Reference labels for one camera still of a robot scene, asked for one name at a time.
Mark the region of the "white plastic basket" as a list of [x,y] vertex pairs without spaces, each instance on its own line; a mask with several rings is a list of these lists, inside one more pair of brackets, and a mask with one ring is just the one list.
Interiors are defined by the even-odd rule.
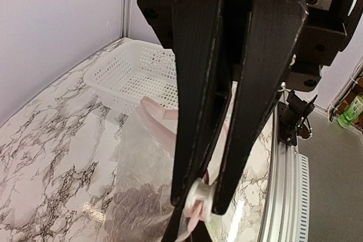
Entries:
[[125,115],[145,96],[166,109],[178,108],[175,55],[157,44],[125,38],[95,61],[83,81],[104,106]]

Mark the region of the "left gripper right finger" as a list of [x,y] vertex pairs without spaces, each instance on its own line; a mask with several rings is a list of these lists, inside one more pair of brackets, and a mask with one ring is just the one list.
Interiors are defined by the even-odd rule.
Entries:
[[199,221],[191,233],[191,242],[212,242],[210,234],[203,221]]

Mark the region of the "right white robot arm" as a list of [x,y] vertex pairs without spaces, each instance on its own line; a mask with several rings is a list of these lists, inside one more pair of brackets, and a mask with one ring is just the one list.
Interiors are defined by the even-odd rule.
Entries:
[[137,0],[162,46],[175,54],[179,119],[171,204],[185,206],[203,177],[228,108],[231,121],[212,198],[226,212],[272,111],[278,138],[296,143],[312,91],[362,16],[362,0]]

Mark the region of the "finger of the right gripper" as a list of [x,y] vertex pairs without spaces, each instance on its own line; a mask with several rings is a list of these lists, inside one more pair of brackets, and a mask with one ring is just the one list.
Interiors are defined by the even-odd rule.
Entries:
[[214,214],[225,214],[230,205],[252,147],[280,98],[307,17],[305,0],[252,0]]
[[178,84],[178,129],[171,204],[182,207],[205,175],[231,98],[231,68],[223,56],[223,0],[172,4]]

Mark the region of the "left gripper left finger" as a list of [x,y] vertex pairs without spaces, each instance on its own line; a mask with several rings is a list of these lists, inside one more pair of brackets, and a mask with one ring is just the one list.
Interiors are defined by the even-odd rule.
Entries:
[[179,235],[180,220],[183,215],[181,207],[174,208],[161,242],[185,241],[185,234]]

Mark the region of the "clear zip top bag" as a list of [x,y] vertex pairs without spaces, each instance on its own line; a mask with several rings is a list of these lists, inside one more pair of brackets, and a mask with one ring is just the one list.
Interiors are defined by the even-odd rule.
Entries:
[[128,117],[104,241],[161,241],[174,210],[170,193],[177,126],[177,110],[146,96]]

